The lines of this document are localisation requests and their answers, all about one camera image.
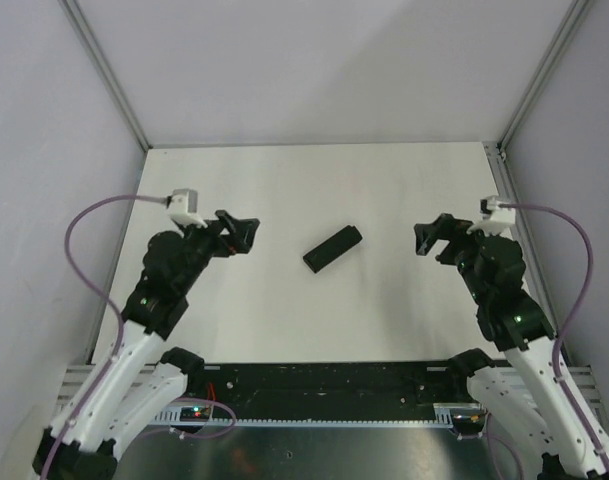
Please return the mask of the black glasses case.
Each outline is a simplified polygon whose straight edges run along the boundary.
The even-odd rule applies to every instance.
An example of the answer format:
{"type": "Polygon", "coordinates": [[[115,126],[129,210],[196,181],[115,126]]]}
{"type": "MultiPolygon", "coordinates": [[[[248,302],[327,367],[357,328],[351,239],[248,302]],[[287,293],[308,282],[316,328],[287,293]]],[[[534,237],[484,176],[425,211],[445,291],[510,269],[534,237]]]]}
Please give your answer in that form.
{"type": "Polygon", "coordinates": [[[347,225],[303,255],[304,264],[315,274],[356,247],[363,236],[354,225],[347,225]]]}

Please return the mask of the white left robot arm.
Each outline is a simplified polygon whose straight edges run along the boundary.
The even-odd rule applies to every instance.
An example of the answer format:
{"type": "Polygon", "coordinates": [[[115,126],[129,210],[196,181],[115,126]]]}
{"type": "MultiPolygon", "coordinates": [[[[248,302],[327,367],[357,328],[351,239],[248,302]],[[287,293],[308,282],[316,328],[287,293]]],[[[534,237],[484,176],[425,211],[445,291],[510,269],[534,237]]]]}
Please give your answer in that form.
{"type": "Polygon", "coordinates": [[[181,215],[173,221],[176,229],[148,242],[107,356],[43,431],[33,460],[40,478],[112,478],[128,446],[160,410],[207,387],[203,358],[181,347],[164,352],[139,388],[131,385],[187,311],[188,293],[210,261],[249,253],[260,222],[225,210],[212,220],[181,215]]]}

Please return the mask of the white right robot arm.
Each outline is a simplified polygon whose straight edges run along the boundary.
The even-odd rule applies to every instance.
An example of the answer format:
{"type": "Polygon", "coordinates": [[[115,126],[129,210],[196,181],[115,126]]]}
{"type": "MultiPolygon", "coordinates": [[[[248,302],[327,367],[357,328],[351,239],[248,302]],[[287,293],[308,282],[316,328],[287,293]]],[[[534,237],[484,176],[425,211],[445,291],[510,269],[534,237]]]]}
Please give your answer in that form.
{"type": "Polygon", "coordinates": [[[450,214],[414,227],[419,256],[445,242],[437,261],[457,269],[477,306],[483,337],[504,355],[527,393],[512,392],[480,349],[450,359],[446,391],[457,401],[479,402],[520,446],[541,456],[540,478],[609,479],[609,435],[556,351],[553,326],[524,289],[523,252],[503,236],[507,227],[491,217],[473,223],[450,214]]]}

